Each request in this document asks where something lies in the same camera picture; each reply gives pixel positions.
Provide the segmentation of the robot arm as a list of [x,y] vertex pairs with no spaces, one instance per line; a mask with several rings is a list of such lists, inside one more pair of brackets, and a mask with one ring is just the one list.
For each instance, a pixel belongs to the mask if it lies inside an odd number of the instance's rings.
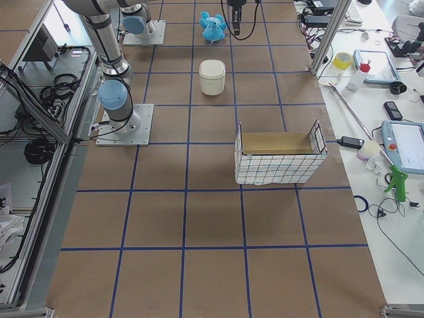
[[150,36],[156,31],[156,24],[148,3],[139,3],[129,7],[121,8],[123,26],[128,33],[137,37]]
[[[83,19],[83,25],[101,62],[100,67],[106,78],[119,78],[130,84],[133,76],[130,64],[125,60],[117,35],[112,27],[110,11],[118,9],[123,16],[125,30],[132,34],[152,33],[156,25],[151,17],[148,1],[65,1],[65,5]],[[210,16],[202,12],[199,23],[203,28],[202,36],[213,43],[224,39],[225,30],[237,40],[241,38],[240,22],[242,7],[246,1],[221,1],[221,13]]]

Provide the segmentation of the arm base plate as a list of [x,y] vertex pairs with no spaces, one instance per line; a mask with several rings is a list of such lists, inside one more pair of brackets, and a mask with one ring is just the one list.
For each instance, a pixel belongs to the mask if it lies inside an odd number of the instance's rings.
[[164,43],[166,30],[164,20],[151,20],[146,23],[142,19],[127,18],[123,26],[125,28],[123,44],[126,46],[154,46]]
[[134,104],[128,122],[111,121],[99,128],[98,146],[148,146],[154,114],[153,104]]

